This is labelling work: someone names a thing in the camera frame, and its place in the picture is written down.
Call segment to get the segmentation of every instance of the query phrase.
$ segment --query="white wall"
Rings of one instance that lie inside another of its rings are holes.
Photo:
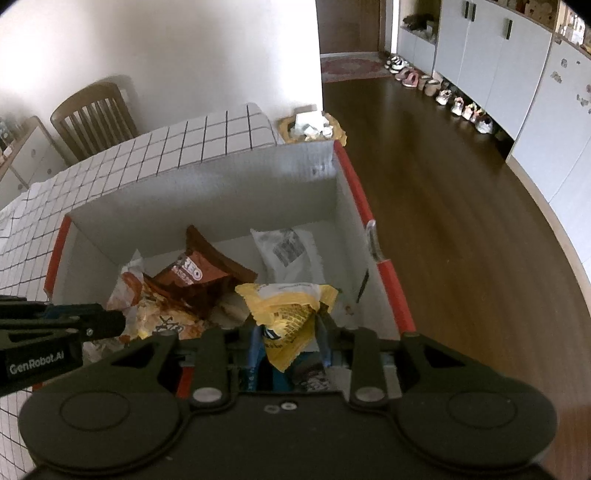
[[[256,102],[322,107],[314,0],[18,0],[0,18],[0,115],[49,117],[101,79],[140,131]]]

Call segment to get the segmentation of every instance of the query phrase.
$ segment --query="slipper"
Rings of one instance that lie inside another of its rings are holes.
[[[411,72],[414,72],[415,70],[412,67],[404,67],[402,70],[400,70],[400,72],[398,72],[396,75],[394,75],[394,78],[397,79],[399,82],[402,82],[403,80],[406,79],[406,77],[408,77],[408,75]]]
[[[427,81],[428,81],[430,78],[431,78],[431,76],[430,76],[430,75],[426,75],[426,74],[425,74],[425,75],[421,75],[421,76],[419,77],[419,79],[418,79],[418,85],[417,85],[418,89],[419,89],[419,90],[421,90],[421,91],[423,91],[423,90],[424,90],[424,88],[425,88],[425,84],[427,83]]]
[[[441,82],[436,79],[427,80],[425,83],[425,95],[428,97],[433,97],[441,88]]]
[[[418,86],[418,72],[416,70],[411,71],[408,76],[402,81],[402,84],[408,88],[417,88]]]

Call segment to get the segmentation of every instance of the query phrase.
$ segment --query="rug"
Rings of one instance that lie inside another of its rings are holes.
[[[321,57],[322,82],[390,77],[384,61],[376,53],[350,53],[339,57]]]

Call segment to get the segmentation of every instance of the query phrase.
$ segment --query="cabinet handle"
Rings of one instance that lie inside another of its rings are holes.
[[[507,40],[511,38],[511,30],[513,30],[513,20],[509,20],[509,26],[507,27]]]

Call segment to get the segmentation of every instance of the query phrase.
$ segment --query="cabinet door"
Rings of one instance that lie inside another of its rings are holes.
[[[513,12],[504,13],[507,35],[485,110],[515,139],[542,77],[552,33]]]
[[[434,58],[435,45],[422,38],[417,38],[417,44],[414,47],[414,66],[431,75]]]
[[[404,60],[414,63],[414,47],[417,37],[404,28],[398,29],[398,55]]]
[[[471,11],[470,2],[465,0],[443,0],[441,3],[435,71],[455,84],[462,69]]]
[[[0,180],[0,209],[3,209],[27,188],[9,168]]]
[[[585,54],[565,41],[552,42],[540,89],[513,150],[548,201],[591,137],[589,79],[591,61]]]
[[[26,183],[31,183],[33,174],[49,145],[45,133],[40,127],[37,127],[12,161],[11,167]]]
[[[506,10],[488,0],[474,0],[457,86],[478,105],[486,105],[505,41]]]
[[[54,175],[57,175],[58,172],[65,170],[66,168],[68,168],[68,165],[66,165],[64,159],[61,157],[59,152],[53,147],[53,145],[50,145],[47,151],[45,152],[45,155],[43,155],[41,163],[35,170],[30,184],[33,184],[37,181],[46,181],[47,179],[50,179]]]

